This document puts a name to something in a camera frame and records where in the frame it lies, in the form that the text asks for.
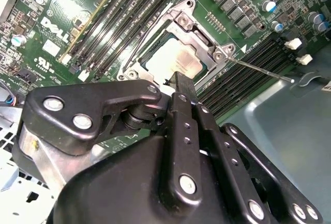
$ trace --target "motherboard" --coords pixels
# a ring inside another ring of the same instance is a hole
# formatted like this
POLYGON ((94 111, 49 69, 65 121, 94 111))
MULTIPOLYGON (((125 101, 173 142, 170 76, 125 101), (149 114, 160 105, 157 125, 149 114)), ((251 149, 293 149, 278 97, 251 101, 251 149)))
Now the motherboard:
MULTIPOLYGON (((221 122, 328 44, 331 0, 16 0, 0 23, 0 80, 36 87, 147 79, 175 71, 221 122)), ((148 134, 103 143, 112 152, 148 134)))

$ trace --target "black plastic arm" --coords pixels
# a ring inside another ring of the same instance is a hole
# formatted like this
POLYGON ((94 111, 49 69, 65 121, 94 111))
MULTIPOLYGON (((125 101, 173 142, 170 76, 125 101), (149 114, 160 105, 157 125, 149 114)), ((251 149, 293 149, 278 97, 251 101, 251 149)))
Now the black plastic arm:
POLYGON ((82 155, 94 144, 111 138, 115 123, 127 107, 160 99, 159 89, 146 80, 37 88, 26 98, 21 126, 24 123, 34 135, 67 154, 82 155), (48 98, 60 100, 64 107, 59 111, 45 108, 43 103, 48 98), (79 114, 91 119, 90 128, 81 129, 73 123, 79 114))

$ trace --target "blue cable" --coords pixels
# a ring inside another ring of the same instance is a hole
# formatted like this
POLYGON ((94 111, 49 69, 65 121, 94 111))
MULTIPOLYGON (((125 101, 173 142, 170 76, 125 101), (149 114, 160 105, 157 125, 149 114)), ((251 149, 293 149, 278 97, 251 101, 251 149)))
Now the blue cable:
POLYGON ((14 101, 14 98, 11 97, 9 101, 8 100, 6 101, 6 103, 12 104, 13 101, 14 101))

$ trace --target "metal screw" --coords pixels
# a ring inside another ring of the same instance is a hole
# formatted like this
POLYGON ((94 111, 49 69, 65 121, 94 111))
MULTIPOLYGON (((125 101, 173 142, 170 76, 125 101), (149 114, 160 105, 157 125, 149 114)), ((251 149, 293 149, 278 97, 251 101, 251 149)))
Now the metal screw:
POLYGON ((184 138, 184 142, 185 142, 185 144, 187 144, 187 145, 190 145, 190 144, 191 144, 191 140, 190 140, 190 138, 188 138, 188 137, 185 137, 185 138, 184 138))
POLYGON ((315 212, 315 210, 313 210, 313 208, 311 207, 311 206, 306 206, 306 209, 307 209, 307 211, 308 211, 308 213, 309 213, 309 215, 313 218, 313 219, 315 219, 315 220, 318 220, 318 215, 316 214, 316 212, 315 212))
POLYGON ((47 98, 43 101, 43 106, 51 111, 59 111, 64 107, 63 103, 56 98, 47 98))
POLYGON ((186 25, 188 20, 185 16, 181 16, 181 17, 178 18, 178 22, 179 22, 180 25, 186 25))
POLYGON ((233 132, 233 133, 235 133, 235 134, 238 133, 237 129, 235 129, 234 127, 230 127, 230 130, 231 130, 231 132, 233 132))
POLYGON ((298 205, 294 204, 293 205, 294 210, 296 212, 296 214, 301 218, 301 219, 306 219, 306 214, 305 212, 302 210, 302 208, 300 208, 298 205))
POLYGON ((156 92, 157 92, 157 90, 155 89, 155 87, 154 87, 153 85, 148 86, 147 89, 148 89, 150 92, 152 92, 152 93, 156 93, 156 92))
POLYGON ((221 58, 222 58, 221 54, 219 54, 219 53, 215 54, 215 59, 216 60, 220 60, 221 58))
POLYGON ((138 77, 137 73, 134 70, 129 71, 128 76, 130 79, 136 79, 138 77))
POLYGON ((228 52, 233 52, 233 50, 234 50, 234 47, 233 46, 229 46, 228 47, 228 52))
POLYGON ((254 216, 259 220, 263 220, 264 213, 263 213, 262 208, 256 202, 254 202, 252 200, 249 201, 248 205, 249 205, 250 210, 254 214, 254 216))
POLYGON ((185 97, 184 95, 179 95, 178 97, 179 97, 180 100, 182 100, 182 101, 187 101, 187 99, 186 99, 186 97, 185 97))
POLYGON ((203 112, 205 112, 205 113, 209 113, 208 108, 206 108, 205 106, 202 106, 201 109, 202 109, 203 112))
POLYGON ((76 115, 72 122, 74 125, 80 129, 89 129, 92 127, 92 120, 90 117, 84 114, 78 114, 76 115))
POLYGON ((186 175, 182 175, 179 177, 179 184, 183 191, 187 194, 194 194, 197 187, 195 186, 195 182, 193 181, 192 178, 186 175))
POLYGON ((232 162, 232 164, 234 164, 235 166, 238 166, 238 161, 236 160, 236 159, 231 159, 231 162, 232 162))

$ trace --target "metal plate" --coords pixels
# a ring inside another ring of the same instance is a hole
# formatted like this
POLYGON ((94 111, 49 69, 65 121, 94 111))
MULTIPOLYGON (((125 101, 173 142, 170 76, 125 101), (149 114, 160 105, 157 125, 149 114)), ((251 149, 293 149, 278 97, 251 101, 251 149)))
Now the metal plate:
POLYGON ((169 80, 175 71, 193 79, 202 70, 195 51, 176 39, 169 39, 146 63, 146 67, 159 84, 169 80))

